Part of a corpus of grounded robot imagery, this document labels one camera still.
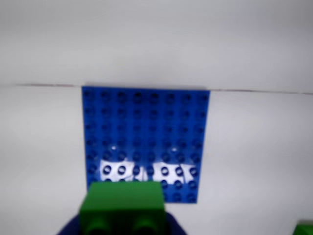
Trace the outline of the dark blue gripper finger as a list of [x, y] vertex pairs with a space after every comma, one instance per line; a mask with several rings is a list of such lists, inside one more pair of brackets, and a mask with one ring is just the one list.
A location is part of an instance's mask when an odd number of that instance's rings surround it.
[[173, 215], [166, 212], [166, 223], [165, 223], [165, 234], [166, 235], [187, 235], [182, 226], [177, 222]]
[[57, 235], [81, 235], [81, 225], [79, 215], [74, 216], [61, 230]]

